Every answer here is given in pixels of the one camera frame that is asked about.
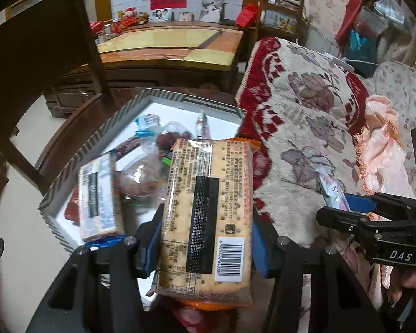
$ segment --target red sign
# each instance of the red sign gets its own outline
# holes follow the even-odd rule
[[[186,0],[151,0],[151,10],[185,8]]]

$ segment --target white floor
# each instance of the white floor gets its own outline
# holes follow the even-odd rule
[[[35,164],[43,148],[63,123],[52,118],[40,97],[18,124],[13,142]],[[16,170],[0,201],[0,318],[11,333],[25,332],[46,290],[68,259],[38,213],[41,193]]]

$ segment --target tray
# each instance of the tray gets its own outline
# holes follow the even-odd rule
[[[236,136],[245,116],[245,110],[236,106],[172,91],[145,88],[100,126],[63,168],[39,205],[39,211],[46,224],[66,251],[72,254],[83,244],[80,228],[64,217],[73,188],[78,181],[79,168],[133,136],[136,131],[134,119],[139,115],[156,114],[160,117],[162,126],[177,121],[195,134],[196,120],[202,109],[207,116],[212,139]],[[118,160],[117,171],[123,170],[139,158],[140,154],[141,149],[135,149]],[[157,207],[152,206],[151,209],[129,217],[128,220],[133,223],[129,229],[125,227],[126,233],[134,234],[136,227],[150,221]],[[152,276],[153,274],[146,280],[138,279],[144,306],[152,302],[150,297],[144,296],[151,286]]]

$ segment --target white barcode label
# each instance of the white barcode label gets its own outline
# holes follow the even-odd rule
[[[245,238],[218,237],[215,281],[242,281]]]

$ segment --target yellow tabletop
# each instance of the yellow tabletop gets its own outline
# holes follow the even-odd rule
[[[98,45],[105,66],[171,65],[228,71],[243,32],[213,27],[131,31]]]

